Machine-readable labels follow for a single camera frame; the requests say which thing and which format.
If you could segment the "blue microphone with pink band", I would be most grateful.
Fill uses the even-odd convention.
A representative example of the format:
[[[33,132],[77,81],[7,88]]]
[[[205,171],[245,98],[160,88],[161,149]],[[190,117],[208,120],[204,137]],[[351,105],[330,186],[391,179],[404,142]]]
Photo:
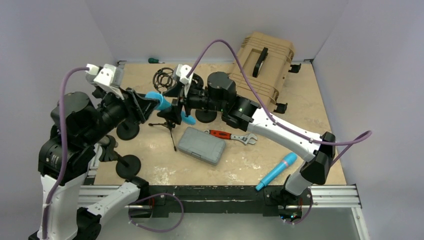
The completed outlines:
[[[260,191],[264,187],[268,186],[269,183],[271,183],[278,175],[293,165],[297,158],[298,156],[294,152],[290,152],[284,156],[282,160],[259,181],[259,183],[255,186],[255,190]]]

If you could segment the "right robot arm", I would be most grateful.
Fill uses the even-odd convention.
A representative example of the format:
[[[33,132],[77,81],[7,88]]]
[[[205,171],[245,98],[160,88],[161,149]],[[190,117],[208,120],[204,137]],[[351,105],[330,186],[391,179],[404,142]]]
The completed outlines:
[[[298,200],[309,186],[326,183],[335,158],[334,134],[307,131],[278,118],[259,101],[237,94],[236,83],[225,72],[211,73],[205,87],[182,76],[174,77],[178,82],[158,95],[158,116],[179,125],[191,110],[220,112],[228,126],[266,137],[294,152],[304,164],[287,178],[280,191],[288,204]]]

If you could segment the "black tripod shock mount stand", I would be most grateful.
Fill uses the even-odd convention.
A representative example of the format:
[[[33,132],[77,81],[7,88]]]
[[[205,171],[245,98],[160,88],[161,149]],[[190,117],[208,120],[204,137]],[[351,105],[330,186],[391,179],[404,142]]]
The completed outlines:
[[[180,83],[179,77],[174,75],[174,70],[170,67],[162,67],[157,70],[152,77],[152,84],[155,89],[147,94],[148,98],[159,100],[158,106],[155,108],[158,111],[158,116],[165,119],[164,123],[149,123],[148,125],[163,126],[169,130],[172,140],[173,150],[176,152],[177,147],[173,137],[172,130],[176,127],[176,123],[181,117],[177,117],[178,104],[172,103],[167,98],[176,99],[183,91],[183,84]]]

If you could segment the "black round-base shock mount stand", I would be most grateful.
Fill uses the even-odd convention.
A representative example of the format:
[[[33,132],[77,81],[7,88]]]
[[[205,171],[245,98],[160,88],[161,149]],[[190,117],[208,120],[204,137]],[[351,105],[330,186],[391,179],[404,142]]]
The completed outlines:
[[[193,74],[192,79],[194,80],[194,89],[196,90],[203,90],[204,81],[203,79],[196,73]],[[201,123],[211,123],[217,118],[217,112],[216,111],[208,111],[208,110],[199,110],[197,109],[195,111],[195,117],[197,120],[199,120]]]

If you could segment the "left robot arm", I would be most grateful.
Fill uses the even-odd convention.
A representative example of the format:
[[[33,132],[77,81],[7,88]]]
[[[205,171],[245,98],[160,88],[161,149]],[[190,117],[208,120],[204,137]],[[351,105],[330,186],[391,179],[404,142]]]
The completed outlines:
[[[103,138],[113,145],[110,131],[125,120],[143,124],[159,104],[133,89],[123,97],[95,91],[101,99],[95,107],[80,91],[64,94],[51,112],[54,125],[50,139],[41,147],[38,171],[43,187],[42,219],[32,240],[94,240],[102,227],[124,206],[142,205],[149,199],[149,183],[138,177],[141,161],[134,155],[119,155],[107,147],[106,156],[117,161],[124,183],[113,193],[88,207],[78,205],[79,193]]]

